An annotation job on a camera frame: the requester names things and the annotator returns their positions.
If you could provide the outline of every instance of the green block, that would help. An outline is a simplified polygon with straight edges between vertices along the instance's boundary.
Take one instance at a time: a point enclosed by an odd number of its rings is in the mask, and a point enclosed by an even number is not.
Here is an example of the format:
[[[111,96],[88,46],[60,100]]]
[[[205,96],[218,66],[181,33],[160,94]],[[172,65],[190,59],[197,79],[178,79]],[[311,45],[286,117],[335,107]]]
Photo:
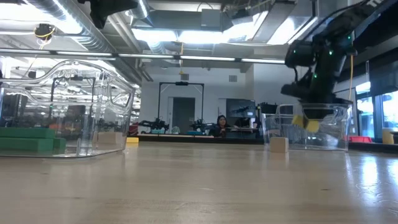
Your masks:
[[[0,150],[2,151],[52,151],[53,147],[53,139],[0,138]]]
[[[55,130],[49,128],[0,128],[0,138],[53,139]]]
[[[63,138],[55,138],[54,139],[54,154],[64,154],[67,148],[67,140]]]

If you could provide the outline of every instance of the person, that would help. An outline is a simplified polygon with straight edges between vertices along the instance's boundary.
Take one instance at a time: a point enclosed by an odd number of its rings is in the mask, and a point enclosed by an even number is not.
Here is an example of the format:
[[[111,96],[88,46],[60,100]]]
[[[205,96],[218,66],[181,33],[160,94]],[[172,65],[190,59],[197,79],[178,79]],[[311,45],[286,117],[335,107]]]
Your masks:
[[[215,138],[225,138],[226,133],[229,131],[228,128],[231,126],[227,123],[226,117],[224,115],[219,115],[217,118],[217,124],[215,128],[212,130],[212,135]]]

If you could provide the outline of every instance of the white wall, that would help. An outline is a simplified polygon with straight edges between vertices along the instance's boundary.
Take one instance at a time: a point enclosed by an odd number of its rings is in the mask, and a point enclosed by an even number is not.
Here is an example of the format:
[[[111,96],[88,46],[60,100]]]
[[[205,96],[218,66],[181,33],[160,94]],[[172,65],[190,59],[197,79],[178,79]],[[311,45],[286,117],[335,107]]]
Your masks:
[[[280,93],[283,85],[294,81],[294,70],[286,65],[254,64],[254,100],[256,104],[266,102],[291,104],[298,103],[292,96]]]
[[[141,93],[141,111],[139,121],[153,121],[157,117],[159,82],[179,82],[179,68],[163,70],[157,67],[147,68],[147,72],[154,82],[143,82]],[[216,122],[218,116],[218,99],[246,98],[245,74],[239,69],[212,68],[210,71],[202,68],[183,68],[184,73],[190,75],[190,83],[204,83],[205,96],[203,119],[210,123]],[[237,75],[238,82],[230,83],[229,75]],[[170,97],[195,98],[195,119],[201,116],[201,93],[194,86],[170,85],[160,95],[160,116],[167,119],[168,102]]]
[[[245,74],[246,99],[254,100],[254,65]]]

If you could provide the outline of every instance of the door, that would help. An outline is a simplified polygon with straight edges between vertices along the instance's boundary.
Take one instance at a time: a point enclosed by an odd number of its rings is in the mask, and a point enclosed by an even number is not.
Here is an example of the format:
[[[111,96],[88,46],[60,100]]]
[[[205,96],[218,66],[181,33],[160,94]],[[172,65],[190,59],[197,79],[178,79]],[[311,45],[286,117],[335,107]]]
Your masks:
[[[180,128],[180,134],[191,131],[195,121],[195,99],[175,97],[173,100],[173,127]]]

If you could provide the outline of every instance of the transparent container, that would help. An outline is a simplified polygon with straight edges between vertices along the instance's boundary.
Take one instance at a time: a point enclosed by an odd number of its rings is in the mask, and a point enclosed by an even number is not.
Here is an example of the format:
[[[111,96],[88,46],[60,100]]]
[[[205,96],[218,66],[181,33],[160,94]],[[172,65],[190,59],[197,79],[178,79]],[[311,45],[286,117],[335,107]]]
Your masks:
[[[317,131],[294,124],[295,119],[308,117],[318,123]],[[280,105],[276,114],[262,114],[264,144],[269,149],[271,137],[283,137],[289,140],[289,149],[347,151],[350,117],[351,105]]]
[[[0,156],[121,151],[134,91],[115,73],[76,60],[61,62],[39,78],[0,79]]]

